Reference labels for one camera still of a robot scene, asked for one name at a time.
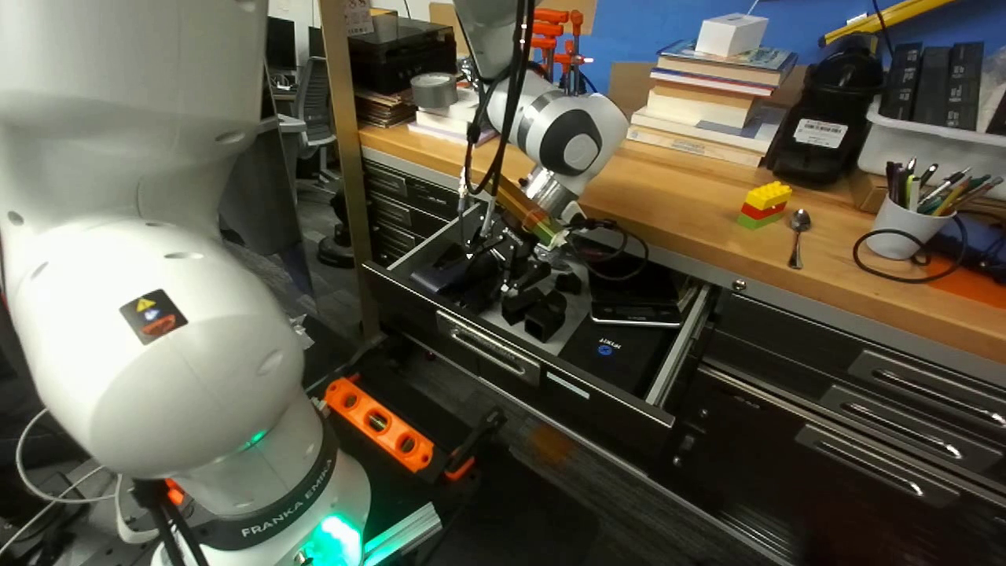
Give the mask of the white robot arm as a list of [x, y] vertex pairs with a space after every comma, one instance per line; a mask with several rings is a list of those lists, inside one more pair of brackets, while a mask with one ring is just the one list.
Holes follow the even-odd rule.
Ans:
[[4, 289], [36, 389], [135, 484], [152, 566], [361, 566], [370, 481], [221, 238], [266, 0], [0, 0]]

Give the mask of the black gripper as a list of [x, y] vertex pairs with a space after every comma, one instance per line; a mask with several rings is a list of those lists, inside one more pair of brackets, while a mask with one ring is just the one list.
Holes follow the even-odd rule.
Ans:
[[483, 257], [510, 277], [526, 273], [534, 264], [551, 264], [569, 247], [567, 228], [538, 225], [522, 231], [505, 218], [483, 222], [482, 236], [487, 238]]

